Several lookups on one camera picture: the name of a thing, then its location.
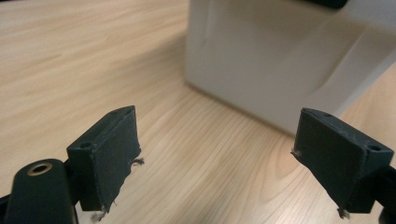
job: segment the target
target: wood grain surface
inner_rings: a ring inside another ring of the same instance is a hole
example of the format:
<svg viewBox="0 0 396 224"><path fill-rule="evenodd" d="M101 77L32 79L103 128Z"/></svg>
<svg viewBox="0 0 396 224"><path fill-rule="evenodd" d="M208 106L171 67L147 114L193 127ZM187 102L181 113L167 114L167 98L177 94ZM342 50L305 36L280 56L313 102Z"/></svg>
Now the wood grain surface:
<svg viewBox="0 0 396 224"><path fill-rule="evenodd" d="M376 223L378 204L338 216L293 137L184 82L187 15L186 0L0 3L0 195L24 165L66 160L105 113L135 105L146 164L101 223ZM393 66L342 119L396 149L395 96Z"/></svg>

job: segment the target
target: screw hole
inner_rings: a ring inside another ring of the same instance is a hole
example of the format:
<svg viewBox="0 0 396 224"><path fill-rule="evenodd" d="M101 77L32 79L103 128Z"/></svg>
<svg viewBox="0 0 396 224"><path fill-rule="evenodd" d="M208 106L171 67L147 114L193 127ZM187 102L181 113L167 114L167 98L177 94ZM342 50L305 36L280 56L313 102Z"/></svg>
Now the screw hole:
<svg viewBox="0 0 396 224"><path fill-rule="evenodd" d="M373 151L380 151L380 150L381 150L381 148L380 148L380 147L377 147L377 146L369 146L369 148L370 148L371 150L373 150Z"/></svg>
<svg viewBox="0 0 396 224"><path fill-rule="evenodd" d="M83 143L81 145L79 145L79 147L84 148L84 147L90 147L91 143Z"/></svg>
<svg viewBox="0 0 396 224"><path fill-rule="evenodd" d="M52 168L51 163L39 163L35 165L34 167L30 168L30 170L27 172L28 175L30 176L35 176L35 175L42 175L46 173L48 170Z"/></svg>

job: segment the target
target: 3d-printed part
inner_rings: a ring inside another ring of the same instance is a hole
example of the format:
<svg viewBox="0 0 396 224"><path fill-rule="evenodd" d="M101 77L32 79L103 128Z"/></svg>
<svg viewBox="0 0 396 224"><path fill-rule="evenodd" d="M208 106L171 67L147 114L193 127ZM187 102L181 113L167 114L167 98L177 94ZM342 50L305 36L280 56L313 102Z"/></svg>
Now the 3d-printed part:
<svg viewBox="0 0 396 224"><path fill-rule="evenodd" d="M77 223L63 162L36 161L17 172L5 223Z"/></svg>
<svg viewBox="0 0 396 224"><path fill-rule="evenodd" d="M292 154L350 213L370 213L381 190L378 180L392 169L391 149L334 116L307 108L301 112Z"/></svg>
<svg viewBox="0 0 396 224"><path fill-rule="evenodd" d="M106 114L67 148L82 210L110 210L140 151L134 106Z"/></svg>

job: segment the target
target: white box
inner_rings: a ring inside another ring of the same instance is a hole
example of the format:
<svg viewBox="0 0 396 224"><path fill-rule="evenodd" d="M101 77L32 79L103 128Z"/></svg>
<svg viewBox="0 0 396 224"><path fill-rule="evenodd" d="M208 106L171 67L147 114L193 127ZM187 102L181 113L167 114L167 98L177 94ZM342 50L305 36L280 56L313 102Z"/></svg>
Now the white box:
<svg viewBox="0 0 396 224"><path fill-rule="evenodd" d="M295 133L300 110L336 116L396 61L396 1L340 10L300 0L191 0L186 80Z"/></svg>

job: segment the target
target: white object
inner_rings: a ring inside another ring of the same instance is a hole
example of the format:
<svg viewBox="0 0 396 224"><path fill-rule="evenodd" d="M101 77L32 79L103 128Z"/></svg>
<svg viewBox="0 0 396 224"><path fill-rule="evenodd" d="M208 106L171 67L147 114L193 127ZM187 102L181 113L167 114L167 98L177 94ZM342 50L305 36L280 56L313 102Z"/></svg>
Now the white object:
<svg viewBox="0 0 396 224"><path fill-rule="evenodd" d="M396 61L396 1L191 0L186 79L287 131L336 116Z"/></svg>

